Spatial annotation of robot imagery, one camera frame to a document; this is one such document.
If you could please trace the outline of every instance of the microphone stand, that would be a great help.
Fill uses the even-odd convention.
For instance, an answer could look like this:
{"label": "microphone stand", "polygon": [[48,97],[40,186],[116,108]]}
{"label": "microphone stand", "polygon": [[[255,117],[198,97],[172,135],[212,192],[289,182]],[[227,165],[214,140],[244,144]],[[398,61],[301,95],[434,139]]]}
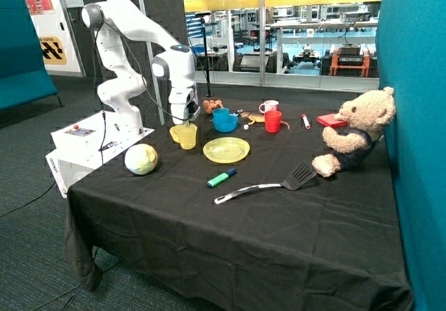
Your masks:
{"label": "microphone stand", "polygon": [[214,95],[210,93],[208,46],[206,44],[206,23],[204,22],[204,17],[200,17],[200,20],[201,20],[201,33],[203,34],[204,57],[206,59],[205,70],[206,70],[206,83],[208,85],[208,94],[206,95],[206,97],[214,97]]}

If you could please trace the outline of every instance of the silver spatula handle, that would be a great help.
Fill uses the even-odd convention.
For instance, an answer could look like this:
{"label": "silver spatula handle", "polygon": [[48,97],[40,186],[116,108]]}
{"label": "silver spatula handle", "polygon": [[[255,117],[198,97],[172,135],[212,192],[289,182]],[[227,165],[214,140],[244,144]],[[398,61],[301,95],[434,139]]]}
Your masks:
{"label": "silver spatula handle", "polygon": [[246,187],[246,188],[241,188],[239,190],[230,192],[229,194],[225,195],[225,196],[220,196],[216,199],[214,199],[214,202],[216,204],[220,204],[223,203],[225,201],[230,200],[231,198],[234,198],[238,195],[244,194],[245,192],[249,192],[249,191],[253,191],[253,190],[257,190],[257,189],[263,189],[263,188],[280,188],[282,185],[280,183],[269,183],[269,184],[256,184],[256,185],[251,185],[250,187]]}

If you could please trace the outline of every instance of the red box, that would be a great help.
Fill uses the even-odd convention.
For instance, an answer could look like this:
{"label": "red box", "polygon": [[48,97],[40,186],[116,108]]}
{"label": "red box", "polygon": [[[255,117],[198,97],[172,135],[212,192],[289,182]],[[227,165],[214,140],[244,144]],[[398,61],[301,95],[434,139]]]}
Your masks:
{"label": "red box", "polygon": [[326,114],[324,116],[319,116],[317,118],[318,123],[321,123],[324,126],[330,126],[331,128],[340,128],[342,126],[347,126],[348,123],[346,121],[337,121],[335,119],[335,114]]}

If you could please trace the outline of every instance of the white mug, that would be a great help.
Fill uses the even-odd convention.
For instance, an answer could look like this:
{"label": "white mug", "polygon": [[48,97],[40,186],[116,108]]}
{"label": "white mug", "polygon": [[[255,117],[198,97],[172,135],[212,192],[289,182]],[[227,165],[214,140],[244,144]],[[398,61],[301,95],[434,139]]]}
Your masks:
{"label": "white mug", "polygon": [[266,100],[264,103],[260,104],[259,111],[264,114],[267,111],[277,110],[278,105],[279,102],[277,102],[276,100]]}

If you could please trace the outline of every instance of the red cup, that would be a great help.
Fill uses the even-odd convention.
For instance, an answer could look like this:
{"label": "red cup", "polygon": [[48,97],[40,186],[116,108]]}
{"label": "red cup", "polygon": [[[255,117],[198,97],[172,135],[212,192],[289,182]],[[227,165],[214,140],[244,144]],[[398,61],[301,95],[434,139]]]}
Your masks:
{"label": "red cup", "polygon": [[265,129],[269,133],[277,133],[280,129],[280,121],[282,120],[282,113],[277,110],[270,110],[265,112]]}

